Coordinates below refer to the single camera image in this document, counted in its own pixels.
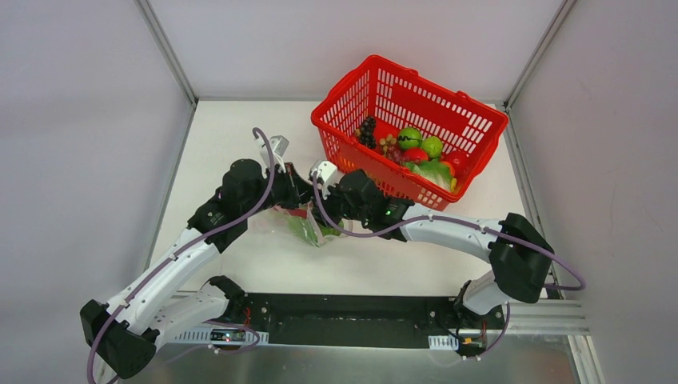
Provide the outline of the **clear zip top bag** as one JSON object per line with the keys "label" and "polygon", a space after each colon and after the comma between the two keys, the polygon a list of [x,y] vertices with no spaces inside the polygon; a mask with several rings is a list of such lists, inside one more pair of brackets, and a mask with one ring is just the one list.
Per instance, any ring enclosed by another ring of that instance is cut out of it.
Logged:
{"label": "clear zip top bag", "polygon": [[339,230],[320,224],[312,215],[312,208],[311,203],[294,210],[274,206],[250,218],[249,229],[260,234],[292,236],[313,247],[323,247],[345,237]]}

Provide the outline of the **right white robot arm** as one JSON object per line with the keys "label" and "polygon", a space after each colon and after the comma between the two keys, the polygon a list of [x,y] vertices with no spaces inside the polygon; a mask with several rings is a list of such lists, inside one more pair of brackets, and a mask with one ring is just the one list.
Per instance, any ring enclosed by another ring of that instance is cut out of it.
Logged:
{"label": "right white robot arm", "polygon": [[338,176],[319,166],[310,173],[321,218],[360,221],[358,237],[422,242],[458,250],[489,264],[489,272],[460,290],[453,309],[458,324],[472,328],[511,300],[533,304],[548,288],[553,249],[519,214],[502,220],[445,214],[405,198],[383,194],[361,170]]}

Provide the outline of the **napa cabbage toy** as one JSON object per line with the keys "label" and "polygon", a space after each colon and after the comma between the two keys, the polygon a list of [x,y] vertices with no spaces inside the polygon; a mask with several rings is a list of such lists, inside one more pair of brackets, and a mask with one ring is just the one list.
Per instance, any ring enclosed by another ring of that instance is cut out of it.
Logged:
{"label": "napa cabbage toy", "polygon": [[340,231],[322,226],[315,222],[313,218],[289,216],[286,222],[291,234],[310,246],[322,247],[342,236]]}

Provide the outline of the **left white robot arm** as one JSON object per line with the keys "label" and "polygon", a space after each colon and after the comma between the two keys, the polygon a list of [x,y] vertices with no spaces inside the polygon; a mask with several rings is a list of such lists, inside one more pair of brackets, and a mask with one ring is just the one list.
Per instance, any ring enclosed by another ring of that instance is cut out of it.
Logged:
{"label": "left white robot arm", "polygon": [[245,291],[226,276],[210,278],[197,293],[174,304],[169,300],[247,231],[249,217],[275,206],[296,209],[313,196],[312,185],[290,162],[267,170],[252,159],[233,163],[159,260],[106,302],[90,300],[81,308],[90,345],[88,382],[96,381],[96,360],[114,372],[111,382],[131,378],[181,332],[216,318],[237,322],[245,313]]}

